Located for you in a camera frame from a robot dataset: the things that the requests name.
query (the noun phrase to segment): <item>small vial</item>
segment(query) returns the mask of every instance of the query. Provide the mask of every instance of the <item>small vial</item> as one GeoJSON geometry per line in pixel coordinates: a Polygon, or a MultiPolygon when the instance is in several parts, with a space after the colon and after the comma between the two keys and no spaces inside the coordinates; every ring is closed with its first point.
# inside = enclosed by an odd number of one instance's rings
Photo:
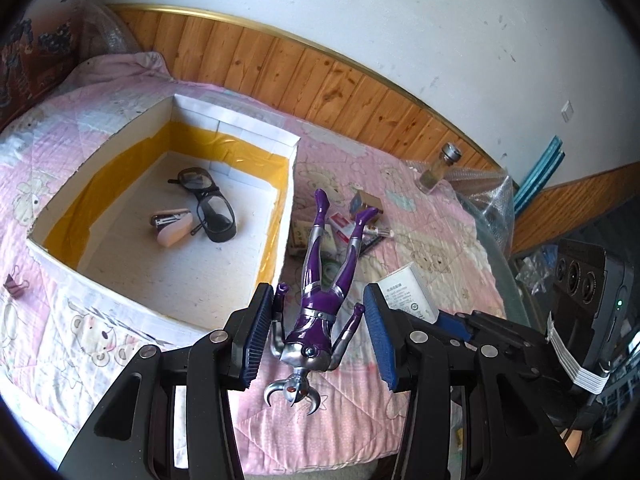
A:
{"type": "Polygon", "coordinates": [[[447,142],[438,154],[438,158],[415,181],[415,185],[418,186],[421,192],[430,193],[436,184],[444,178],[447,170],[460,160],[460,157],[462,157],[460,150],[450,142],[447,142]]]}

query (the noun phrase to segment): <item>white wall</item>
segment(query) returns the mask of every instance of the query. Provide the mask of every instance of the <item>white wall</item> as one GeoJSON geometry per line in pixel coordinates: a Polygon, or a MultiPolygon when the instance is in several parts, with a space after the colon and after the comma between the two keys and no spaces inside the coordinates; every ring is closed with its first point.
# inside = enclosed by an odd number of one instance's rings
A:
{"type": "Polygon", "coordinates": [[[439,111],[516,181],[555,134],[566,158],[550,184],[640,160],[640,56],[600,0],[105,1],[226,12],[337,50],[439,111]]]}

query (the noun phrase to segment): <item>silver horn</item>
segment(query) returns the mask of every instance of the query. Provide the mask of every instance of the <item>silver horn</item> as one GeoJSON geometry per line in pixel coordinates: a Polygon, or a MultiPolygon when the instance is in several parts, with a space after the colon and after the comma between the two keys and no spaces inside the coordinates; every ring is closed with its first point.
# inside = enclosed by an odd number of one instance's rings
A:
{"type": "Polygon", "coordinates": [[[312,413],[315,413],[320,407],[320,394],[315,388],[309,386],[309,393],[306,394],[306,396],[311,401],[311,409],[309,410],[307,415],[311,415],[312,413]]]}
{"type": "Polygon", "coordinates": [[[279,379],[277,381],[273,381],[273,383],[269,384],[264,389],[264,402],[266,402],[269,407],[271,407],[271,403],[269,402],[269,397],[273,392],[281,392],[284,389],[284,384],[287,382],[286,379],[279,379]]]}

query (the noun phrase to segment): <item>silver lid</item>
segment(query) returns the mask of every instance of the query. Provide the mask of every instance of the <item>silver lid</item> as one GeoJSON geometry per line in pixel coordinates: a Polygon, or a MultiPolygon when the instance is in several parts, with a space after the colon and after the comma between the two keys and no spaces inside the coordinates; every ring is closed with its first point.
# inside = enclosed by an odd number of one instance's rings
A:
{"type": "Polygon", "coordinates": [[[447,142],[442,147],[442,153],[444,153],[447,158],[450,158],[452,162],[457,162],[462,157],[462,152],[450,142],[447,142]]]}

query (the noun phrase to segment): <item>pink quilt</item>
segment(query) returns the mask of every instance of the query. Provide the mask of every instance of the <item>pink quilt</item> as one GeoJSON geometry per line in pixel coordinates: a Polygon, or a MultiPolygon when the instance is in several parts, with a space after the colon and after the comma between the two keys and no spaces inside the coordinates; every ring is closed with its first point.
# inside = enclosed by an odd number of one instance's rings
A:
{"type": "MultiPolygon", "coordinates": [[[[486,253],[476,240],[474,220],[448,184],[424,196],[415,188],[411,170],[391,155],[247,97],[213,86],[175,82],[154,53],[89,60],[63,89],[66,93],[58,91],[0,135],[0,273],[12,273],[18,282],[29,284],[19,300],[1,290],[0,368],[21,392],[47,410],[47,416],[55,416],[62,428],[58,434],[65,435],[67,445],[127,360],[147,340],[135,330],[110,325],[92,314],[92,305],[77,304],[76,298],[61,290],[26,251],[27,230],[62,184],[110,135],[174,94],[233,108],[301,137],[294,218],[312,218],[312,195],[318,187],[343,213],[358,189],[383,200],[396,238],[385,240],[361,259],[334,330],[341,329],[353,303],[362,299],[366,283],[410,261],[418,264],[437,307],[449,312],[480,308],[504,316],[486,253]],[[89,337],[88,331],[79,330],[84,326],[95,327],[98,330],[92,333],[107,337],[89,337]]],[[[344,250],[335,260],[324,261],[327,277],[343,257],[344,250]]],[[[282,279],[292,285],[286,306],[289,322],[300,304],[301,265],[290,258],[283,271],[282,279]]],[[[272,408],[264,404],[263,388],[288,373],[287,367],[265,352],[252,387],[231,396],[245,473],[337,468],[369,462],[398,449],[407,397],[391,394],[380,380],[364,323],[340,367],[310,377],[322,399],[313,416],[306,416],[304,402],[290,408],[283,399],[274,398],[272,408]]],[[[176,444],[177,463],[185,465],[184,438],[176,444]]]]}

